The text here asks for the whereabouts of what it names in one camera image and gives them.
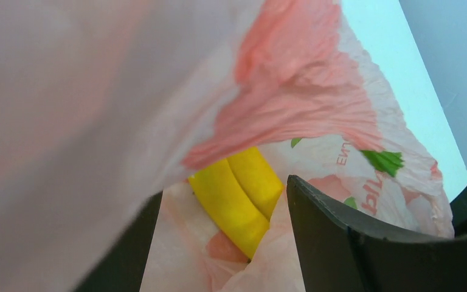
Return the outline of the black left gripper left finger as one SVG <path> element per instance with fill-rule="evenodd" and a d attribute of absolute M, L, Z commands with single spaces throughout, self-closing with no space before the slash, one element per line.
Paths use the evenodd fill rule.
<path fill-rule="evenodd" d="M 161 207 L 162 193 L 151 197 L 99 264 L 75 291 L 140 290 Z"/>

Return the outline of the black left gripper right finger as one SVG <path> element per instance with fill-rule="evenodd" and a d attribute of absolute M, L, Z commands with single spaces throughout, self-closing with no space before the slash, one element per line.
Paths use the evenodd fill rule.
<path fill-rule="evenodd" d="M 307 291 L 467 291 L 467 234 L 399 228 L 291 175 L 287 198 Z"/>

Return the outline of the pink plastic bag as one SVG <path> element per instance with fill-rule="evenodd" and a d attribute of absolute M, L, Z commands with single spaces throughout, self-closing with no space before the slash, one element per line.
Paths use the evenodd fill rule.
<path fill-rule="evenodd" d="M 146 291 L 304 291 L 286 179 L 454 236 L 343 1 L 0 1 L 0 291 L 74 291 L 162 193 Z M 196 172 L 256 147 L 284 184 L 252 259 Z"/>

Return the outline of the yellow fake fruit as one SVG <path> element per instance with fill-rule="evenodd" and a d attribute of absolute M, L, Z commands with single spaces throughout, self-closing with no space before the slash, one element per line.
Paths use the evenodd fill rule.
<path fill-rule="evenodd" d="M 284 189 L 259 149 L 252 147 L 217 161 L 188 182 L 212 221 L 252 259 Z"/>

